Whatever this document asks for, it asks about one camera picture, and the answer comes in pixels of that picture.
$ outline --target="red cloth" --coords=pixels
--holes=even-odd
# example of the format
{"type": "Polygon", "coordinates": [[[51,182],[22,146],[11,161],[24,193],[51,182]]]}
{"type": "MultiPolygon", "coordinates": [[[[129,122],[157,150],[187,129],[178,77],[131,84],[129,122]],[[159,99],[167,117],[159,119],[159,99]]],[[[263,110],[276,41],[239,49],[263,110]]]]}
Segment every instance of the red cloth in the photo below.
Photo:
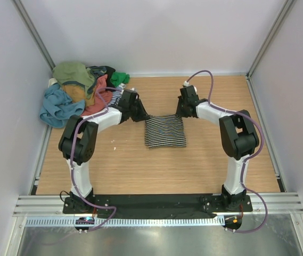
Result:
{"type": "MultiPolygon", "coordinates": [[[[107,86],[107,75],[101,76],[97,79],[97,85],[96,85],[96,91],[100,88],[104,88],[107,86]]],[[[102,91],[99,93],[101,97],[105,100],[106,103],[109,103],[112,99],[112,92],[110,91],[102,91]]],[[[105,108],[105,104],[102,101],[101,98],[97,96],[96,93],[94,93],[94,99],[95,104],[88,106],[85,108],[84,112],[81,114],[81,116],[89,116],[95,113],[98,113],[99,111],[103,110],[105,108]]]]}

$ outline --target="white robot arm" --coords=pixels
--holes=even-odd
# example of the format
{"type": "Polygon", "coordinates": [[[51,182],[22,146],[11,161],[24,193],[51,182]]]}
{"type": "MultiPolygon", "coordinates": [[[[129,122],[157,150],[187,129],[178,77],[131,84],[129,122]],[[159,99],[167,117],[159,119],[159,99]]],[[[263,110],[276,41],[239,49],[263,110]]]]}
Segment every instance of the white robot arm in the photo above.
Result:
{"type": "Polygon", "coordinates": [[[206,99],[199,100],[193,85],[184,86],[180,91],[176,114],[182,117],[205,119],[220,127],[222,146],[228,155],[227,177],[222,185],[222,199],[227,209],[234,209],[245,199],[246,190],[243,184],[249,162],[247,158],[259,145],[254,125],[238,113],[250,115],[246,110],[234,112],[206,99]]]}
{"type": "MultiPolygon", "coordinates": [[[[138,93],[133,90],[123,90],[118,105],[96,113],[95,116],[96,117],[88,119],[80,126],[78,133],[83,133],[83,136],[82,138],[77,138],[73,156],[74,182],[81,195],[89,202],[93,198],[93,187],[89,180],[89,160],[94,152],[97,134],[113,125],[118,125],[128,120],[130,117],[135,122],[150,118],[139,99],[138,93]]],[[[80,121],[88,117],[71,116],[59,142],[59,150],[62,151],[63,157],[67,160],[70,173],[70,156],[76,126],[80,121]]],[[[79,202],[77,206],[78,209],[86,207],[79,197],[73,182],[71,183],[70,196],[72,197],[72,202],[79,202]]]]}

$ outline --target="cloth pile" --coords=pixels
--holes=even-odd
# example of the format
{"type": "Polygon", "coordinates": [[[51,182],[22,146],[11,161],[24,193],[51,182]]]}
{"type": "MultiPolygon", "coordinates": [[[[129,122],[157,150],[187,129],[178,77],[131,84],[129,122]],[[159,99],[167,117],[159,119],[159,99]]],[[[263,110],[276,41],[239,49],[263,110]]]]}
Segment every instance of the cloth pile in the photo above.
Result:
{"type": "Polygon", "coordinates": [[[105,108],[105,104],[114,104],[121,98],[120,92],[129,80],[127,73],[116,72],[109,66],[86,67],[78,61],[62,62],[53,69],[53,78],[45,91],[39,113],[40,119],[52,127],[62,128],[72,115],[98,113],[105,108]]]}

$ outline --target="wooden floor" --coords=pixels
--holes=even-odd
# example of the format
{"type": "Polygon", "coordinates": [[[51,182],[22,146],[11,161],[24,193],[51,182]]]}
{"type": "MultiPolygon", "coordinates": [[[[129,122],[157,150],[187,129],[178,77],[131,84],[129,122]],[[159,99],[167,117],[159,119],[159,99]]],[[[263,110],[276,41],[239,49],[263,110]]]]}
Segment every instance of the wooden floor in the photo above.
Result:
{"type": "MultiPolygon", "coordinates": [[[[187,77],[132,78],[146,111],[151,115],[174,114],[179,89],[187,77]]],[[[210,79],[192,83],[206,98],[210,79]]],[[[258,120],[243,76],[215,77],[212,102],[234,110],[247,109],[258,120]]],[[[97,137],[90,160],[90,176],[97,194],[218,193],[227,171],[227,156],[217,126],[205,120],[184,118],[186,148],[148,149],[144,122],[131,120],[110,127],[97,137]]],[[[39,195],[56,195],[71,187],[69,169],[58,143],[62,130],[53,129],[37,189],[39,195]]],[[[249,164],[246,185],[258,192],[278,192],[267,147],[249,164]]]]}

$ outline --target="black and white striped fabric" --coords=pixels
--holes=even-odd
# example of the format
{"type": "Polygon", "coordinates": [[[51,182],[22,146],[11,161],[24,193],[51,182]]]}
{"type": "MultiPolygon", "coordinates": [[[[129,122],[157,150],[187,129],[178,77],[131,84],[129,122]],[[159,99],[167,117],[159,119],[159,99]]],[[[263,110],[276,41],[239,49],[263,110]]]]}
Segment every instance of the black and white striped fabric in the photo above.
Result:
{"type": "Polygon", "coordinates": [[[126,87],[125,84],[120,84],[116,87],[116,89],[118,89],[119,91],[114,91],[112,93],[112,99],[108,104],[109,107],[111,107],[112,105],[117,105],[118,104],[118,101],[121,98],[121,92],[122,92],[122,90],[124,90],[125,87],[126,87]]]}
{"type": "Polygon", "coordinates": [[[149,148],[186,147],[182,118],[177,115],[151,116],[145,121],[145,144],[149,148]]]}

